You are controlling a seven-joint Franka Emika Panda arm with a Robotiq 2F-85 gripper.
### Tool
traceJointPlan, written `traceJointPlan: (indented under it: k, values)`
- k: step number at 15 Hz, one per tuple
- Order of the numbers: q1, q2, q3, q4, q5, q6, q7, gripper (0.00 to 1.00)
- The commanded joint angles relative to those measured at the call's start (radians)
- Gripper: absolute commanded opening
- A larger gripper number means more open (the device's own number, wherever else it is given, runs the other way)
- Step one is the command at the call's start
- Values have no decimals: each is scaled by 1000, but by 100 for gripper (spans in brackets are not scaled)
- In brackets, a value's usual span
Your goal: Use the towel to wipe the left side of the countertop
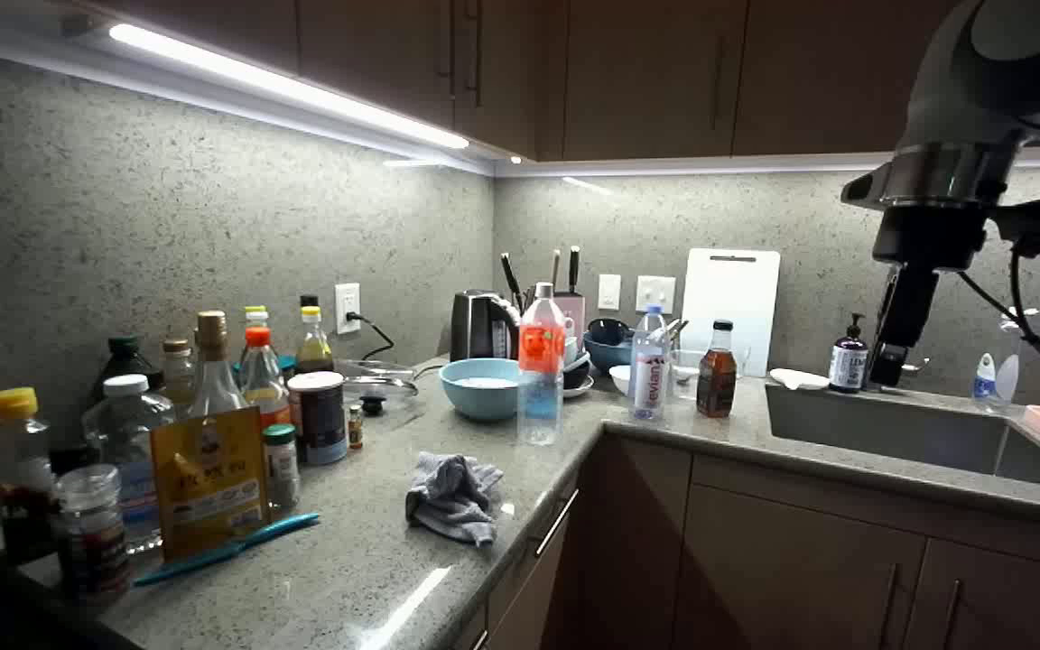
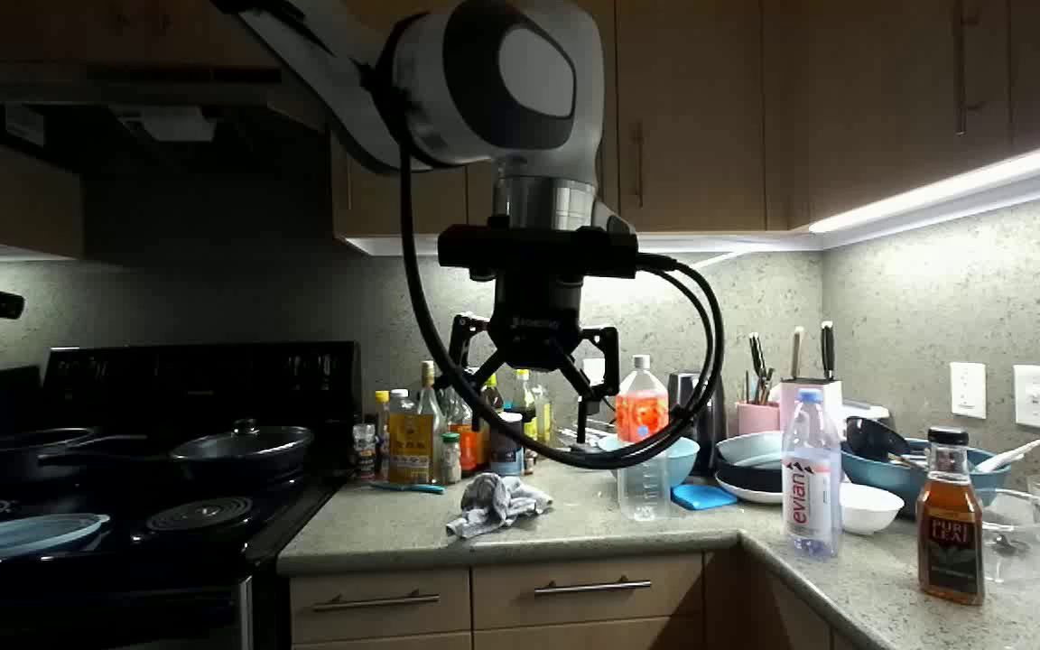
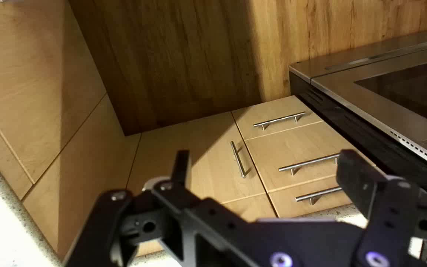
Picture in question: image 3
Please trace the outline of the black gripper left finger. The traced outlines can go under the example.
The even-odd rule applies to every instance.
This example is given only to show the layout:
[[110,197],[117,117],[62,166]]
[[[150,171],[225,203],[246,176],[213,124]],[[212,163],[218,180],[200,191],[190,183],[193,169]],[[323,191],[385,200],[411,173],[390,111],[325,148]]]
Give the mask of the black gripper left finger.
[[138,247],[159,240],[178,259],[184,256],[182,231],[175,216],[179,206],[168,192],[187,192],[190,151],[179,149],[172,173],[133,195],[129,189],[102,192],[73,243],[64,267],[127,267]]

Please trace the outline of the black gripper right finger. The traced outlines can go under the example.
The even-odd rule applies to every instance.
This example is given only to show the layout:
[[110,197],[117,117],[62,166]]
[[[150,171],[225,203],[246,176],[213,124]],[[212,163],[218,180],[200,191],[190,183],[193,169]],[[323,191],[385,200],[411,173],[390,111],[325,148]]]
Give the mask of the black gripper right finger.
[[368,217],[354,250],[359,267],[421,267],[409,253],[418,191],[402,177],[388,179],[354,149],[337,160],[337,180]]

